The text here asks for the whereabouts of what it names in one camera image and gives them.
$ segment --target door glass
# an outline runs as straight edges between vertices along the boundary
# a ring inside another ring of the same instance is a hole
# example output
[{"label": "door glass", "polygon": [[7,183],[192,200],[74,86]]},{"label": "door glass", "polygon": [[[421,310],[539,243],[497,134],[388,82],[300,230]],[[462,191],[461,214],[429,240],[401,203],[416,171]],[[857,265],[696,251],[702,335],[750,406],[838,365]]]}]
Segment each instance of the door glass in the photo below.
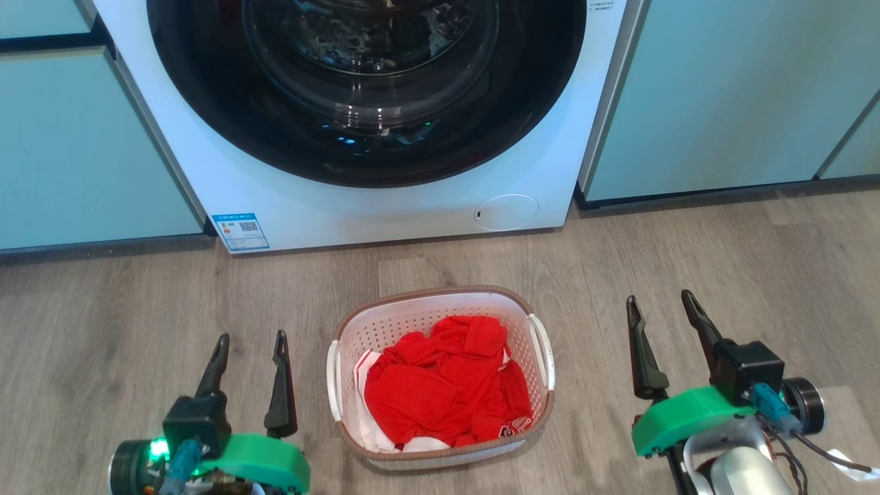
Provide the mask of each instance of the door glass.
[{"label": "door glass", "polygon": [[495,0],[250,0],[244,21],[261,67],[292,98],[334,127],[397,140],[484,73],[496,9]]}]

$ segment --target basket rim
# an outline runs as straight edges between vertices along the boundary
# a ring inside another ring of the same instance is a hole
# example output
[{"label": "basket rim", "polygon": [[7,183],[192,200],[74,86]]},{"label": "basket rim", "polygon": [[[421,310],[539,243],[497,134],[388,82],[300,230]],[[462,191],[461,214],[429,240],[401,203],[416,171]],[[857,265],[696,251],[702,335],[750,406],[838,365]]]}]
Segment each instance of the basket rim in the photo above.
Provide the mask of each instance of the basket rim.
[{"label": "basket rim", "polygon": [[349,312],[348,315],[346,315],[345,319],[342,320],[342,323],[340,323],[339,327],[336,329],[335,339],[342,339],[342,332],[345,331],[345,328],[348,326],[348,324],[351,323],[351,321],[354,320],[356,316],[358,316],[360,313],[363,313],[364,311],[367,311],[368,309],[409,299],[421,299],[430,296],[445,296],[449,294],[469,294],[474,292],[489,292],[500,294],[509,299],[513,299],[515,303],[523,308],[526,314],[534,314],[534,312],[532,311],[532,307],[529,306],[529,303],[525,302],[525,299],[521,298],[519,294],[509,289],[499,287],[497,285],[465,285],[461,287],[439,287],[436,289],[403,292],[401,294],[388,296],[382,299],[376,299],[370,303],[361,305]]},{"label": "basket rim", "polygon": [[[342,332],[345,331],[345,328],[348,326],[351,321],[358,316],[360,313],[372,309],[374,307],[383,306],[386,304],[391,304],[394,302],[400,302],[408,299],[419,299],[423,297],[429,296],[440,296],[447,294],[467,294],[472,292],[489,292],[496,293],[502,296],[505,296],[509,299],[512,299],[516,302],[520,307],[523,308],[526,314],[534,314],[532,311],[532,307],[529,306],[529,303],[525,302],[525,300],[519,296],[519,294],[505,289],[503,287],[499,287],[497,285],[467,285],[461,287],[440,287],[436,289],[427,289],[422,291],[413,291],[413,292],[404,292],[401,294],[385,297],[382,299],[377,299],[372,301],[371,303],[362,305],[353,311],[351,311],[345,319],[340,323],[339,328],[336,331],[335,339],[338,341],[342,338]],[[516,435],[512,435],[509,437],[500,438],[497,440],[492,440],[489,442],[482,442],[473,445],[469,445],[466,447],[451,447],[446,448],[444,450],[432,450],[428,452],[395,452],[395,453],[379,453],[373,452],[371,450],[367,450],[366,448],[359,445],[354,438],[352,438],[351,434],[348,433],[348,429],[345,426],[345,423],[340,420],[336,422],[336,427],[339,429],[342,439],[345,443],[348,444],[357,454],[362,457],[374,461],[374,462],[404,462],[404,461],[423,461],[428,459],[440,459],[444,457],[453,457],[457,455],[465,455],[465,454],[473,454],[476,452],[480,452],[483,450],[495,449],[498,447],[503,447],[506,445],[518,443],[520,441],[528,440],[534,435],[537,435],[544,428],[544,424],[550,418],[550,413],[553,412],[554,407],[554,390],[548,390],[546,396],[546,405],[544,406],[544,411],[539,418],[535,421],[531,428],[524,432],[517,433]]]}]

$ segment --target wooden floor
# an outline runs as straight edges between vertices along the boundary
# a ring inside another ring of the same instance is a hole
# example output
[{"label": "wooden floor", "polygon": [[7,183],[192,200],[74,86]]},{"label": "wooden floor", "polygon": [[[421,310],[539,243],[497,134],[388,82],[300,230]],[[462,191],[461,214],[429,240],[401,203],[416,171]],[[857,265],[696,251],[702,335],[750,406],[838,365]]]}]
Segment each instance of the wooden floor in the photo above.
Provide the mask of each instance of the wooden floor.
[{"label": "wooden floor", "polygon": [[[229,419],[236,431],[262,431],[271,347],[285,329],[296,441],[316,495],[672,494],[665,461],[636,458],[628,440],[647,404],[632,397],[624,301],[638,297],[677,393],[708,377],[682,288],[725,336],[763,340],[789,376],[821,388],[830,418],[820,445],[880,465],[880,189],[757,196],[572,211],[557,232],[464,240],[239,258],[213,242],[0,258],[0,491],[106,492],[117,444],[161,433],[222,332],[232,335]],[[550,422],[500,460],[414,475],[369,468],[330,417],[334,328],[372,299],[464,284],[508,287],[546,324],[557,359]],[[810,493],[880,491],[805,448],[796,453]]]}]

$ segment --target cabinet door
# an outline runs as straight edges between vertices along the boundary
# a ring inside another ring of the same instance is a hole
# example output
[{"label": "cabinet door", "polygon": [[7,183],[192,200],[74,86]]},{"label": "cabinet door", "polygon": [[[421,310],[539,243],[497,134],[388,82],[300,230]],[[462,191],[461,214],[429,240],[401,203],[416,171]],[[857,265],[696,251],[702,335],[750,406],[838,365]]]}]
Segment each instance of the cabinet door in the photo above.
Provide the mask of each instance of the cabinet door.
[{"label": "cabinet door", "polygon": [[880,83],[880,2],[652,0],[587,199],[806,181]]},{"label": "cabinet door", "polygon": [[105,48],[0,56],[0,249],[198,233]]},{"label": "cabinet door", "polygon": [[865,120],[840,149],[822,179],[880,174],[880,105],[873,101]]},{"label": "cabinet door", "polygon": [[2,0],[0,40],[88,33],[94,20],[92,0]]}]

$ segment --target basket handle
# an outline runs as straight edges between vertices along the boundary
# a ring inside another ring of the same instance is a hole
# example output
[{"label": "basket handle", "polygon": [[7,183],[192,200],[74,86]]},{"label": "basket handle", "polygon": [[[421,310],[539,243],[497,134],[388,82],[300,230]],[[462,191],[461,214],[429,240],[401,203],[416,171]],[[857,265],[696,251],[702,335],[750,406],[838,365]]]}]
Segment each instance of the basket handle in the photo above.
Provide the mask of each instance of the basket handle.
[{"label": "basket handle", "polygon": [[529,330],[532,333],[535,356],[541,361],[541,379],[547,390],[553,390],[556,387],[556,364],[553,360],[553,349],[550,347],[550,337],[547,336],[544,323],[534,314],[529,314]]},{"label": "basket handle", "polygon": [[335,421],[342,421],[342,380],[340,376],[339,341],[330,343],[327,352],[327,398],[330,399],[330,413]]}]

